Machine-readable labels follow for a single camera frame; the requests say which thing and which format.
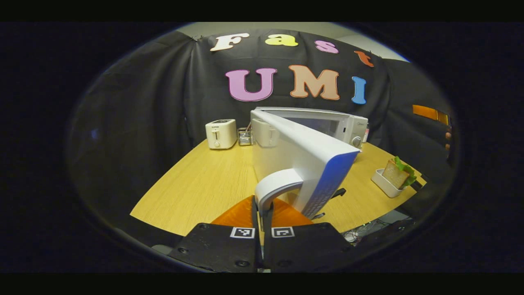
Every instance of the screw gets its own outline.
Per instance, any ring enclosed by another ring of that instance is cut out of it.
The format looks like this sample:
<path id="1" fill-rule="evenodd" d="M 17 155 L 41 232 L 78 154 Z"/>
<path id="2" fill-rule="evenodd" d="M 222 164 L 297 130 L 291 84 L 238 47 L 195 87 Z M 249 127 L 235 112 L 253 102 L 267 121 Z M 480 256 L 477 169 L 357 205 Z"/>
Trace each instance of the screw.
<path id="1" fill-rule="evenodd" d="M 245 260 L 239 260 L 237 262 L 235 262 L 235 264 L 237 266 L 240 266 L 240 267 L 246 267 L 246 266 L 249 266 L 249 262 L 245 261 Z"/>

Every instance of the wooden table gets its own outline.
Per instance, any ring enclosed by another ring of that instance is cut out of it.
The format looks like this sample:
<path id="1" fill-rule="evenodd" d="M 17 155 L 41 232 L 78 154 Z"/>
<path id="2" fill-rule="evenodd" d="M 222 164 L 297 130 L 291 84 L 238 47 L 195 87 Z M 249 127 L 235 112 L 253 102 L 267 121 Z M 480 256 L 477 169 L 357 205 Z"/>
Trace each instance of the wooden table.
<path id="1" fill-rule="evenodd" d="M 185 236 L 197 223 L 210 223 L 255 193 L 252 146 L 236 143 L 228 150 L 210 150 L 204 140 L 176 163 L 136 204 L 131 216 L 171 233 Z M 344 196 L 330 200 L 315 223 L 329 222 L 339 232 L 370 222 L 397 208 L 415 194 L 407 187 L 389 198 L 371 177 L 386 167 L 391 154 L 364 143 L 340 187 Z M 415 171 L 417 181 L 425 181 Z"/>

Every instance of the pink letter u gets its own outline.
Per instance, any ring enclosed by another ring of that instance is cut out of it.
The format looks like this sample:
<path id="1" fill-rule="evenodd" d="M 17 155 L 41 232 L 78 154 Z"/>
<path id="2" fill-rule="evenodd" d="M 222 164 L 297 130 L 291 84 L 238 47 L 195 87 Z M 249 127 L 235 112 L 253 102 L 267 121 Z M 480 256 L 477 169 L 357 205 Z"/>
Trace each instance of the pink letter u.
<path id="1" fill-rule="evenodd" d="M 226 73 L 230 80 L 231 96 L 240 101 L 259 101 L 268 98 L 273 93 L 273 74 L 277 69 L 262 68 L 256 70 L 261 76 L 261 89 L 258 92 L 248 92 L 246 90 L 246 75 L 248 70 L 236 70 Z"/>

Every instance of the bread slice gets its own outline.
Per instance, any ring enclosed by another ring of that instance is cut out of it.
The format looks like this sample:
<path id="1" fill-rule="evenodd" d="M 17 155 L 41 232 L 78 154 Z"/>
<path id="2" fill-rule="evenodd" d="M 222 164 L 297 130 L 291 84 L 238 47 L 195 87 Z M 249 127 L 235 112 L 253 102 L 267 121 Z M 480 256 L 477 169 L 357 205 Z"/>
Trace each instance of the bread slice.
<path id="1" fill-rule="evenodd" d="M 387 179 L 396 189 L 400 189 L 402 184 L 408 179 L 409 173 L 397 167 L 393 160 L 389 160 L 382 176 Z"/>

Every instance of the orange object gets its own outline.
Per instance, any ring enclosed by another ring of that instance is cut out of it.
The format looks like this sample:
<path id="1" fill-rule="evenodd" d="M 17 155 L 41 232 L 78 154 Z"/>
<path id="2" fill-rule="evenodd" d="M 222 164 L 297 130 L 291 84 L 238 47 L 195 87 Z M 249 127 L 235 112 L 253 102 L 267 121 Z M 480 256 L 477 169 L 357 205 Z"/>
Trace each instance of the orange object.
<path id="1" fill-rule="evenodd" d="M 367 56 L 365 53 L 363 53 L 362 51 L 354 51 L 354 53 L 358 54 L 358 57 L 361 59 L 361 62 L 363 62 L 365 65 L 369 66 L 369 67 L 374 67 L 375 65 L 373 65 L 369 60 L 371 59 L 371 57 Z"/>
<path id="2" fill-rule="evenodd" d="M 254 196 L 247 197 L 217 217 L 211 224 L 233 227 L 253 227 L 252 205 Z M 275 199 L 273 201 L 272 227 L 299 226 L 313 224 L 309 218 L 295 210 L 288 203 Z"/>
<path id="3" fill-rule="evenodd" d="M 450 118 L 447 114 L 441 112 L 441 111 L 438 111 L 436 109 L 432 109 L 432 108 L 428 108 L 428 107 L 423 107 L 423 106 L 417 106 L 417 105 L 413 105 L 413 113 L 415 115 L 421 115 L 423 117 L 426 117 L 426 118 L 429 118 L 429 119 L 432 119 L 432 120 L 435 120 L 435 121 L 439 121 L 441 122 L 442 124 L 446 124 L 446 125 L 450 125 Z"/>

